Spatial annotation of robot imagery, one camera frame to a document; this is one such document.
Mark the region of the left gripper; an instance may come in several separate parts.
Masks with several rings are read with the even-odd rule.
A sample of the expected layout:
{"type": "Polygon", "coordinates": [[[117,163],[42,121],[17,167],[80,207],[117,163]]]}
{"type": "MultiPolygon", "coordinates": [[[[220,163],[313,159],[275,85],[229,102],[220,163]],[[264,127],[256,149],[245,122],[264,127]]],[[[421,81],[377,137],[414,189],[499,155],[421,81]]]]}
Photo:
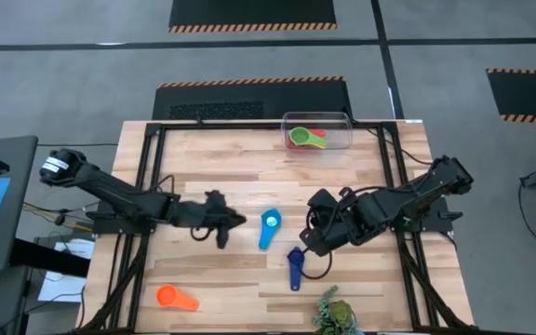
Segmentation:
{"type": "Polygon", "coordinates": [[[225,197],[219,191],[212,190],[205,192],[205,195],[204,204],[194,201],[179,203],[174,225],[189,228],[190,236],[197,242],[208,239],[212,231],[217,231],[217,247],[225,249],[229,230],[246,223],[246,216],[236,210],[229,211],[225,197]]]}

